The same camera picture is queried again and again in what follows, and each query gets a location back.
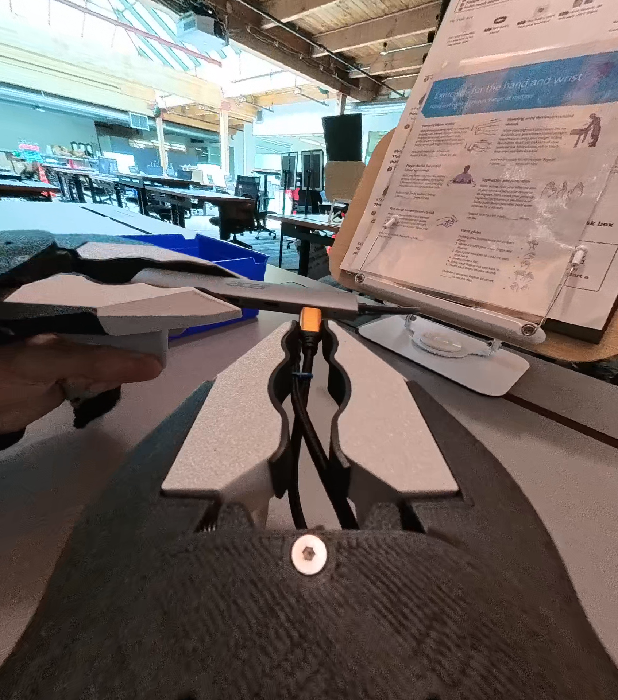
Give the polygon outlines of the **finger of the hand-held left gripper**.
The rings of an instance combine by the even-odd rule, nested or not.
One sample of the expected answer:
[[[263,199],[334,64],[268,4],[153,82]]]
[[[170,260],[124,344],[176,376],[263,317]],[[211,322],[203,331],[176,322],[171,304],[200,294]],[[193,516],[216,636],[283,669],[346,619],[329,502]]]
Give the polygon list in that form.
[[[75,250],[75,274],[109,285],[208,289],[239,280],[217,264],[145,244],[87,242]]]
[[[23,285],[6,302],[93,311],[111,336],[207,326],[243,315],[238,307],[190,286],[109,285],[66,274]]]

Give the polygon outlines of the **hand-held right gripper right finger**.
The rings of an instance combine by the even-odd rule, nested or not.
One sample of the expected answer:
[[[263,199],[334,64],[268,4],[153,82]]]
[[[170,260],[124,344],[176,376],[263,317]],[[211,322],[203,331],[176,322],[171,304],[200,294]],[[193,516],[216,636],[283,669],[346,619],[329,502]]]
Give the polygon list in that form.
[[[407,380],[334,321],[324,324],[331,419],[329,457],[349,499],[456,495],[457,482]]]

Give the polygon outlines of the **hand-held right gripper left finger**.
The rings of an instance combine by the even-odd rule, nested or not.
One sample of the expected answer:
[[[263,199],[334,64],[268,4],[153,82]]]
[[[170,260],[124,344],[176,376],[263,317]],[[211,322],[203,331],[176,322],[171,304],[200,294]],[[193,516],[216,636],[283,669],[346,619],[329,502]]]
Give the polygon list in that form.
[[[288,434],[270,378],[286,359],[286,322],[214,381],[163,484],[165,495],[219,501],[269,501],[270,459]]]

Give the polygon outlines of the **blue plastic bin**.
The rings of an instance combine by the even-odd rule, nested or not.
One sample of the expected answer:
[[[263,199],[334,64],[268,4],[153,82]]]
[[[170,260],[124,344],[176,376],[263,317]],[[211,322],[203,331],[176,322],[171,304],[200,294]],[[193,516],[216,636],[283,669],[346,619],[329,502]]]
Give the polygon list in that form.
[[[141,241],[216,263],[236,275],[253,281],[265,279],[267,255],[203,234],[194,238],[185,238],[182,234],[142,234],[127,236],[126,239]]]

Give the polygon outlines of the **black cable orange plugs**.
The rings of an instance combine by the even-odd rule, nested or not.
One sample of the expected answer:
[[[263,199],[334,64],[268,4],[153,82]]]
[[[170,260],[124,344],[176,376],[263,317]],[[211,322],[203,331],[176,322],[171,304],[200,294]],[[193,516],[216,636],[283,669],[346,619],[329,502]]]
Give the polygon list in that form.
[[[301,448],[305,446],[340,528],[354,530],[358,529],[357,518],[349,505],[347,496],[343,493],[341,477],[336,469],[330,466],[329,457],[308,414],[313,364],[322,338],[322,327],[322,311],[313,307],[302,309],[298,318],[297,354],[290,390],[294,418],[290,434],[291,468],[287,490],[288,502],[296,529],[308,529],[299,488],[299,458]]]

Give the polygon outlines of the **long grey usb hub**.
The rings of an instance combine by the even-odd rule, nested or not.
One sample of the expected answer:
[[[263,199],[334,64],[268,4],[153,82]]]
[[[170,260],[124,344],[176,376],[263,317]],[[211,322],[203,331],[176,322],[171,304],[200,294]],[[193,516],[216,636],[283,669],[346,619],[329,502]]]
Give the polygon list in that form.
[[[298,314],[315,308],[328,319],[354,320],[360,314],[358,297],[327,287],[304,287],[252,281],[238,277],[191,275],[191,285],[236,307]]]

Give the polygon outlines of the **person's left hand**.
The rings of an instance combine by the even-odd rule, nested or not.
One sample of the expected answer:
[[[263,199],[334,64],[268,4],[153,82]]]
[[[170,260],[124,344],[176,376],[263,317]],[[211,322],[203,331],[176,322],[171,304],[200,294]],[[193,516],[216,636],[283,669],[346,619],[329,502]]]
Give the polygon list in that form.
[[[16,433],[59,407],[65,386],[101,393],[153,380],[162,370],[153,355],[55,335],[0,346],[0,434]]]

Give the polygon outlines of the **black office chair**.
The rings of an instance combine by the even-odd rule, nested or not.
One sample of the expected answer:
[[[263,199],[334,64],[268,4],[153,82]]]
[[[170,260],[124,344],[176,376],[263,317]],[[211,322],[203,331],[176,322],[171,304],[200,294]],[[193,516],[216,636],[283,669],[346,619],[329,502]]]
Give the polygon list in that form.
[[[253,250],[252,245],[240,241],[237,236],[245,232],[265,230],[273,238],[277,237],[264,226],[259,211],[260,183],[252,176],[237,176],[234,197],[241,201],[225,202],[217,205],[218,215],[211,217],[209,223],[219,230],[220,240],[231,242],[244,249]]]

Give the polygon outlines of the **wooden table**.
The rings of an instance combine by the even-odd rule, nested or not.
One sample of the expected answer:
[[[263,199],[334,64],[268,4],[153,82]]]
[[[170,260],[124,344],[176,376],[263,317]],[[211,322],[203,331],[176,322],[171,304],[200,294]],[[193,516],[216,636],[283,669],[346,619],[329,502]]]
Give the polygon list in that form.
[[[268,219],[280,224],[278,267],[282,268],[285,244],[299,241],[297,273],[304,277],[310,277],[312,247],[318,246],[326,253],[341,226],[340,222],[331,222],[328,215],[321,214],[268,214]]]

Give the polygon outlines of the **cardboard backed stand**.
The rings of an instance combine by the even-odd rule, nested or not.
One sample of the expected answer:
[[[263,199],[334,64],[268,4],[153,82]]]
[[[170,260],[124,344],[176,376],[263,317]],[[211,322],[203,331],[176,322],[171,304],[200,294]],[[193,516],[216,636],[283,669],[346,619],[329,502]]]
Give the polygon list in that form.
[[[359,161],[328,161],[324,166],[324,193],[331,205],[349,204],[362,180],[366,164]]]

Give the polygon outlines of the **black screen panel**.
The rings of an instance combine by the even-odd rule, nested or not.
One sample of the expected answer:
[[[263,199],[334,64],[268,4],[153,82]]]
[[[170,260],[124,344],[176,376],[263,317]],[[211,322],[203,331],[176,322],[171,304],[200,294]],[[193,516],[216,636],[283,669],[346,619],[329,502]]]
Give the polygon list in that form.
[[[327,162],[362,162],[362,114],[322,118]]]

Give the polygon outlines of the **ceiling projector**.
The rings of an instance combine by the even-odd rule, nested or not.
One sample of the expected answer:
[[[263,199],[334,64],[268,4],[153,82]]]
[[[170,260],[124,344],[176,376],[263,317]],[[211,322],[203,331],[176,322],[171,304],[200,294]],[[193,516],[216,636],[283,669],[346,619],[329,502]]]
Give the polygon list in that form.
[[[228,46],[228,32],[223,22],[212,14],[189,12],[175,24],[176,38],[195,47],[200,53],[219,52]]]

